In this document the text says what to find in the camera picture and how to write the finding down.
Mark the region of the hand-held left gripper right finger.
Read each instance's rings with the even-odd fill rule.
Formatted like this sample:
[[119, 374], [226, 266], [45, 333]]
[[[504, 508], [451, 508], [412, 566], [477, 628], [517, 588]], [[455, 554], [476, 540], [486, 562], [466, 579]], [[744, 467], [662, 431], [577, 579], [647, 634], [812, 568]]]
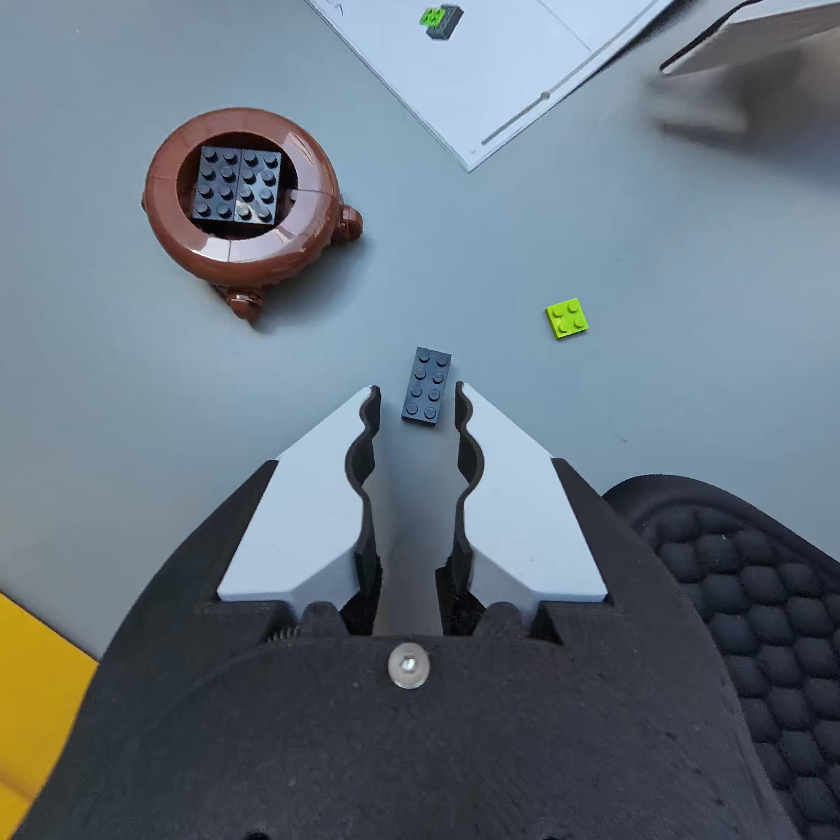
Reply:
[[439, 609], [604, 603], [606, 584], [551, 453], [462, 381], [455, 426], [467, 487], [456, 502], [451, 554], [435, 572]]

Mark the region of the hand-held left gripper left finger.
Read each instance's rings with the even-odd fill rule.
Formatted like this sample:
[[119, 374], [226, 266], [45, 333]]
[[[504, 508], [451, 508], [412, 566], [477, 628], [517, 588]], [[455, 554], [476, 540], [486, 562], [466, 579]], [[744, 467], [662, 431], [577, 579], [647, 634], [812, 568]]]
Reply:
[[224, 602], [314, 603], [350, 613], [378, 602], [382, 467], [377, 385], [349, 400], [276, 458], [276, 467], [217, 588]]

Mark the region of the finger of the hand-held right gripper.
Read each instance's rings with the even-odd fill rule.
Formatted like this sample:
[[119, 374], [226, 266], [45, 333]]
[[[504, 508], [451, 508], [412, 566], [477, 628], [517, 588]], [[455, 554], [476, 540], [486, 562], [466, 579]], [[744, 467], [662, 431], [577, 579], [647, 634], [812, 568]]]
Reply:
[[838, 1], [743, 2], [669, 57], [659, 71], [679, 76], [747, 64], [838, 26]]

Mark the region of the black toy brick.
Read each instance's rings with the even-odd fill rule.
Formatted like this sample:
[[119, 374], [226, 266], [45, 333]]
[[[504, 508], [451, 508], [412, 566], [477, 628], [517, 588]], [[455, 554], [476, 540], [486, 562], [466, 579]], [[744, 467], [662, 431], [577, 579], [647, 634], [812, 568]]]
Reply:
[[402, 406], [403, 420], [431, 427], [438, 424], [451, 361], [449, 353], [416, 348]]

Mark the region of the lime green square toy plate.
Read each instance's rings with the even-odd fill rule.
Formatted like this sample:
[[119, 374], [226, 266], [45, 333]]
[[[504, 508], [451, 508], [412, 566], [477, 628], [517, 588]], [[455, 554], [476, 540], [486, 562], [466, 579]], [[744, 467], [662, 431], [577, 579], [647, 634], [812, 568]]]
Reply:
[[555, 303], [544, 311], [556, 340], [584, 333], [589, 328], [579, 298]]

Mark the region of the building instruction booklet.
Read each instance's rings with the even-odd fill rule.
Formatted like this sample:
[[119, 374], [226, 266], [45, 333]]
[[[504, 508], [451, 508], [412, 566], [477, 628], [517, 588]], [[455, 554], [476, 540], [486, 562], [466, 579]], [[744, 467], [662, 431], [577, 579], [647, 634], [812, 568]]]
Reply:
[[669, 1], [310, 1], [472, 172], [651, 25]]

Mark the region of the round brown black brick base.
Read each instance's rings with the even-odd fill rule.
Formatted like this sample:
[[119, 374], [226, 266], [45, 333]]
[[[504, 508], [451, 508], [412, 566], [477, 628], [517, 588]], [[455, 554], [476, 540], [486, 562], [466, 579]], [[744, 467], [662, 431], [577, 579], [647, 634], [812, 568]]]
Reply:
[[177, 128], [152, 159], [141, 204], [166, 253], [248, 322], [265, 288], [364, 229], [320, 143], [257, 108], [214, 110]]

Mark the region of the yellow plastic bin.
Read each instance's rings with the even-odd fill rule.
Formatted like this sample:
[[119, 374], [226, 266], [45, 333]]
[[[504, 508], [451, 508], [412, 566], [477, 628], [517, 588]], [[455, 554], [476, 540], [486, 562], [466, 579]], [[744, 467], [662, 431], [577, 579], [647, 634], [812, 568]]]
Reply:
[[96, 659], [1, 594], [1, 837], [14, 834], [65, 747]]

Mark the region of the black textured wrist pad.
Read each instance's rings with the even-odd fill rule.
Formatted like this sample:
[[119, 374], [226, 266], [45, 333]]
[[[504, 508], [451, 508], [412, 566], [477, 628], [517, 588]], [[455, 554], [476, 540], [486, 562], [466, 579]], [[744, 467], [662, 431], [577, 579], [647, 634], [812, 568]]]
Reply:
[[696, 479], [638, 476], [604, 499], [709, 629], [800, 836], [839, 838], [838, 562]]

